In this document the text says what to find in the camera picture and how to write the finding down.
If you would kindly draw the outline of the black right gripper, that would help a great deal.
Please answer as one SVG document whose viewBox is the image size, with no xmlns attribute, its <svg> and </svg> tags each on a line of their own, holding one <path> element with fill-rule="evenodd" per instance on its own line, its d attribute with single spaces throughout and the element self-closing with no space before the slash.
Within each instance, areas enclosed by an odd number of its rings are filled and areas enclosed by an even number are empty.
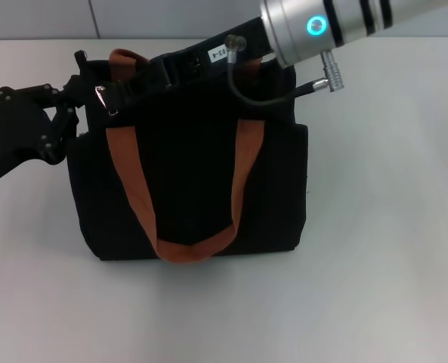
<svg viewBox="0 0 448 363">
<path fill-rule="evenodd" d="M 111 70 L 118 105 L 129 105 L 138 100 L 180 87 L 206 81 L 227 70 L 228 36 L 240 36 L 245 43 L 237 52 L 236 62 L 244 64 L 272 52 L 263 20 L 256 17 L 239 26 L 213 36 L 180 51 L 163 54 L 150 61 L 149 69 Z"/>
</svg>

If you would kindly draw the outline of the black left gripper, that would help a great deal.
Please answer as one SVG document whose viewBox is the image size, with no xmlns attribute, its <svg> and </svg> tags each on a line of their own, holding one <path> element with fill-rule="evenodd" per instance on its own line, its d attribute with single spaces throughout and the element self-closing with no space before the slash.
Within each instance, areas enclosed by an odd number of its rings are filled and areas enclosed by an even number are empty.
<svg viewBox="0 0 448 363">
<path fill-rule="evenodd" d="M 61 90 L 46 83 L 0 88 L 0 178 L 29 160 L 61 163 L 66 143 L 76 137 L 74 106 L 85 104 L 90 85 L 78 75 Z"/>
</svg>

